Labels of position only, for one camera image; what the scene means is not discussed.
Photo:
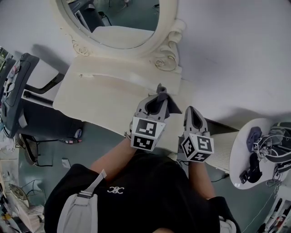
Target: mirror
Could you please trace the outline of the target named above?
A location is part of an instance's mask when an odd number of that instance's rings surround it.
[[[159,0],[62,0],[78,28],[100,44],[131,49],[144,44],[155,32]]]

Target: ornate mirror frame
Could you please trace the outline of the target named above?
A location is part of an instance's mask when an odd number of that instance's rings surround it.
[[[176,19],[178,0],[160,0],[160,17],[156,31],[144,44],[131,49],[112,48],[91,39],[83,32],[78,20],[73,21],[74,19],[67,14],[64,1],[50,0],[50,3],[60,29],[71,37],[72,46],[77,54],[122,57],[129,60],[151,57],[151,62],[161,70],[174,71],[178,68],[179,57],[176,44],[181,40],[182,31],[186,27],[183,21]]]

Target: white wall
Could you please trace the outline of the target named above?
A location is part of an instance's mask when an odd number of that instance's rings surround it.
[[[2,0],[0,46],[15,55],[28,52],[66,73],[75,52],[61,33],[48,0]]]
[[[291,113],[288,0],[180,0],[178,18],[187,23],[183,78],[195,84],[195,107],[205,117],[239,127]],[[75,54],[48,0],[3,0],[0,22],[0,45],[9,52],[67,70]]]
[[[195,83],[205,117],[239,127],[291,116],[288,0],[180,0],[178,18],[187,23],[183,78]]]

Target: gray floor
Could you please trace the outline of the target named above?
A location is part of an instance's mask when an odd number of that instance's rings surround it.
[[[125,7],[123,0],[99,1],[98,11],[103,11],[109,17],[112,25],[155,31],[159,21],[159,8],[153,6],[159,0],[130,0]]]
[[[62,167],[62,158],[68,158],[71,164],[81,163],[88,167],[122,139],[123,137],[120,135],[87,123],[85,124],[82,143],[75,145],[66,145],[61,142],[42,143],[40,144],[40,153],[42,155],[39,158],[39,163],[50,164],[53,161],[54,166],[30,166],[25,161],[23,154],[20,154],[20,185],[23,186],[31,180],[39,179],[41,181],[39,181],[38,186],[44,189],[48,197],[56,184],[68,171],[68,169]],[[223,172],[213,167],[207,166],[207,170],[212,181],[218,180],[223,176]],[[273,191],[273,188],[268,188],[265,184],[258,185],[250,190],[238,190],[232,185],[229,178],[215,182],[213,185],[216,194],[226,198],[229,208],[242,230],[257,215]],[[31,186],[25,188],[27,192],[31,189]],[[256,232],[273,202],[274,198],[271,198],[266,208],[245,233]]]

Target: black t-shirt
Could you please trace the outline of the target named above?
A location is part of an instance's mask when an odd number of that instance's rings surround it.
[[[97,176],[80,164],[72,166],[45,204],[45,232],[56,233],[67,198],[88,188]],[[94,193],[99,233],[152,233],[159,228],[219,233],[219,216],[235,222],[224,198],[202,198],[184,170],[168,157],[136,155],[114,181],[103,180]]]

